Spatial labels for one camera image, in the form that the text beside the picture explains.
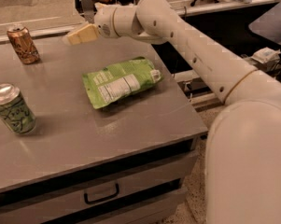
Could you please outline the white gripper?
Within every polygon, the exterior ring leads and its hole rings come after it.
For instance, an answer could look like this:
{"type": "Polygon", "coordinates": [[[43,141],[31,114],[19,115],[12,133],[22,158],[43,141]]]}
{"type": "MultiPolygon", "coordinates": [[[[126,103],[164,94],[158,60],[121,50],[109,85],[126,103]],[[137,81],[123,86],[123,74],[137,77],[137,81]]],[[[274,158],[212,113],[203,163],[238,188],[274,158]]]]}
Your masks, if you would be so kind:
{"type": "Polygon", "coordinates": [[[116,6],[100,7],[94,16],[94,23],[97,27],[92,23],[82,24],[66,34],[63,37],[63,42],[66,45],[87,43],[96,40],[99,37],[99,33],[106,38],[118,38],[119,35],[114,25],[116,9],[116,6]]]}

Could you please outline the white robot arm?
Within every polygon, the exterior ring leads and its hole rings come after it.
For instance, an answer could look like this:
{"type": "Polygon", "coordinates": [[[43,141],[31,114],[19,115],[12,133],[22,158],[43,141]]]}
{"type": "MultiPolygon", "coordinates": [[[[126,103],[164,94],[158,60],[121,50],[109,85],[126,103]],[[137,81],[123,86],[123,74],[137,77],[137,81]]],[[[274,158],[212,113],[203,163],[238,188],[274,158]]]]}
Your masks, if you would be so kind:
{"type": "Polygon", "coordinates": [[[183,21],[166,0],[104,5],[68,33],[170,43],[225,105],[205,150],[206,224],[281,224],[281,82],[183,21]]]}

